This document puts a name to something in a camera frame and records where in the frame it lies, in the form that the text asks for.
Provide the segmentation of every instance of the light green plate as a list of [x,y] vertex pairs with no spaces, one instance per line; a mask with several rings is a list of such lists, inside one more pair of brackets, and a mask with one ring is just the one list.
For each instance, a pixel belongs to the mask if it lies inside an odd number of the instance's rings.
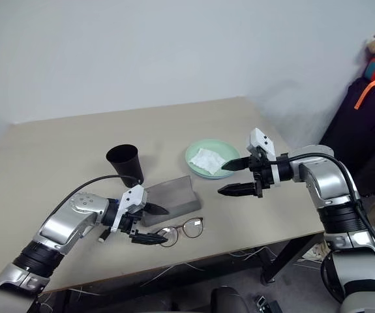
[[189,168],[200,177],[206,179],[222,179],[233,174],[232,171],[219,170],[214,175],[210,174],[208,171],[205,171],[196,165],[189,162],[192,157],[194,157],[200,148],[207,149],[218,153],[226,161],[239,158],[239,152],[237,149],[232,147],[230,144],[223,142],[222,140],[217,139],[203,139],[198,142],[192,143],[190,147],[187,148],[185,154],[185,160]]

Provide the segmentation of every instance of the black cable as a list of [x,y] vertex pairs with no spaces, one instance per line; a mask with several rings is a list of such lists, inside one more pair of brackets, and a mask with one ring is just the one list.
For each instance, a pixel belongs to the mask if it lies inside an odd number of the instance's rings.
[[337,293],[335,293],[335,291],[329,285],[329,283],[327,281],[327,277],[325,277],[325,261],[326,261],[326,259],[329,257],[329,255],[331,253],[332,252],[330,252],[330,253],[328,253],[328,255],[326,255],[326,257],[322,261],[322,264],[320,265],[320,277],[322,278],[323,285],[325,285],[325,288],[331,294],[331,296],[335,300],[337,300],[339,303],[342,303],[343,302],[343,298],[340,295],[338,295]]
[[134,182],[136,183],[140,183],[140,181],[133,177],[133,176],[128,176],[128,175],[106,175],[106,176],[100,176],[100,177],[96,177],[90,181],[86,181],[84,184],[80,185],[79,187],[77,187],[76,189],[74,189],[72,192],[70,192],[63,200],[61,200],[60,203],[58,203],[58,205],[55,207],[55,209],[50,213],[50,215],[48,215],[47,219],[49,219],[53,214],[55,214],[55,212],[57,212],[59,210],[60,207],[62,207],[64,205],[64,203],[67,202],[68,199],[70,199],[77,191],[81,190],[82,188],[86,187],[87,185],[90,185],[90,184],[93,184],[97,181],[101,181],[103,179],[108,179],[108,178],[129,178],[129,179],[133,179]]
[[[288,159],[288,162],[293,162],[296,160],[301,160],[302,158],[310,158],[310,157],[321,157],[326,158],[327,160],[332,161],[335,163],[335,165],[338,166],[339,170],[341,171],[342,175],[344,176],[345,182],[348,187],[348,191],[350,193],[350,199],[351,204],[354,206],[355,212],[357,213],[358,217],[361,219],[361,221],[364,223],[365,227],[367,228],[368,232],[371,234],[373,239],[375,240],[375,230],[371,226],[370,222],[368,221],[367,217],[364,214],[363,204],[360,201],[357,201],[357,196],[355,195],[355,189],[353,187],[352,180],[350,178],[350,175],[348,174],[348,171],[346,167],[338,161],[335,157],[331,155],[327,155],[326,153],[304,153],[302,155],[293,156]],[[269,164],[275,165],[283,163],[284,160],[280,161],[270,161]]]

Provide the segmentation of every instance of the table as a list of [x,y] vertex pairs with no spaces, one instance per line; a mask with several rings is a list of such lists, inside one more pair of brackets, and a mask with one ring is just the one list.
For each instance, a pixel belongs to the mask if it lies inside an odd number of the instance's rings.
[[[182,236],[176,245],[164,248],[132,244],[123,233],[112,234],[100,244],[97,238],[103,227],[97,227],[64,258],[46,291],[323,231],[304,184],[284,182],[280,188],[264,190],[262,199],[225,197],[217,190],[251,181],[249,171],[209,181],[194,175],[185,164],[185,149],[203,138],[222,139],[242,157],[248,156],[246,138],[254,127],[271,137],[278,155],[289,151],[278,132],[243,97],[11,126],[0,140],[0,271],[67,193],[94,177],[114,173],[105,155],[120,143],[138,147],[144,186],[191,176],[202,209],[171,224],[202,216],[205,229],[197,239]],[[84,190],[119,198],[126,189],[116,179]]]

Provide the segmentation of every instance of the crumpled napkin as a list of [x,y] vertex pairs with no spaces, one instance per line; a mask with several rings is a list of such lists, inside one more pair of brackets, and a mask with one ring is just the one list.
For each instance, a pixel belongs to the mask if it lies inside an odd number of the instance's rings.
[[189,162],[214,175],[226,163],[226,160],[214,151],[200,148]]

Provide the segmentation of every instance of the black cup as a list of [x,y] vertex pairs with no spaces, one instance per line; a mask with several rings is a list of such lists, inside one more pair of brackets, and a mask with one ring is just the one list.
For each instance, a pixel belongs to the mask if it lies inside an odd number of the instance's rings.
[[[134,145],[118,145],[106,153],[106,159],[115,168],[118,174],[133,176],[143,183],[143,175],[138,159],[138,149]],[[132,188],[137,185],[133,179],[122,178],[126,187]]]

